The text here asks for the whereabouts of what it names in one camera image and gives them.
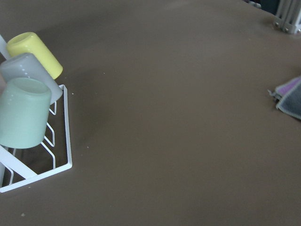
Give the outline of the purple cloth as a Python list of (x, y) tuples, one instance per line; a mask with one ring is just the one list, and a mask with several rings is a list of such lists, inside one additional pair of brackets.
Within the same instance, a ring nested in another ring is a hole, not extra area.
[(288, 82), (279, 85), (275, 88), (274, 91), (268, 90), (268, 93), (271, 97), (274, 98), (275, 102), (278, 102), (281, 100), (282, 97), (284, 97), (290, 90), (292, 90), (299, 82), (301, 81), (301, 77), (295, 77)]

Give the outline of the aluminium frame post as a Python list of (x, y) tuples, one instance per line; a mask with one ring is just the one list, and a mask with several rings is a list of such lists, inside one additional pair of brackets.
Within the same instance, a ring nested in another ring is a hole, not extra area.
[(288, 34), (301, 33), (301, 1), (280, 0), (274, 26)]

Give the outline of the yellow cup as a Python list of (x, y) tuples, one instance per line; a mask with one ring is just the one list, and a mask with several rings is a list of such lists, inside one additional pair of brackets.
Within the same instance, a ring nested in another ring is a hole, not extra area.
[(22, 53), (34, 54), (54, 80), (63, 72), (63, 66), (34, 32), (25, 32), (13, 37), (7, 42), (6, 49), (11, 57)]

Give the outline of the grey cup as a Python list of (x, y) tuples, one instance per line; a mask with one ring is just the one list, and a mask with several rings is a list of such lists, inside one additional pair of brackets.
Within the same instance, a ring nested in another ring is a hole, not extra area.
[(25, 77), (44, 83), (52, 93), (51, 104), (63, 94), (55, 80), (32, 53), (23, 53), (2, 62), (0, 64), (0, 73), (6, 82), (14, 78)]

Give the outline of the mint green cup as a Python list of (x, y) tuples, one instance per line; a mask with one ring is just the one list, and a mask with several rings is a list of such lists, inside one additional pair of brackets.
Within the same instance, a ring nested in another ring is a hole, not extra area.
[(14, 78), (0, 96), (0, 144), (25, 149), (39, 145), (46, 132), (51, 91), (30, 78)]

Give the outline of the grey cloth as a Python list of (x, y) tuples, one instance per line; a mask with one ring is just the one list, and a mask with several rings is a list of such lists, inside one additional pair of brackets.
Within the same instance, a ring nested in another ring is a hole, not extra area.
[(276, 108), (298, 120), (301, 119), (301, 83), (297, 83), (277, 103)]

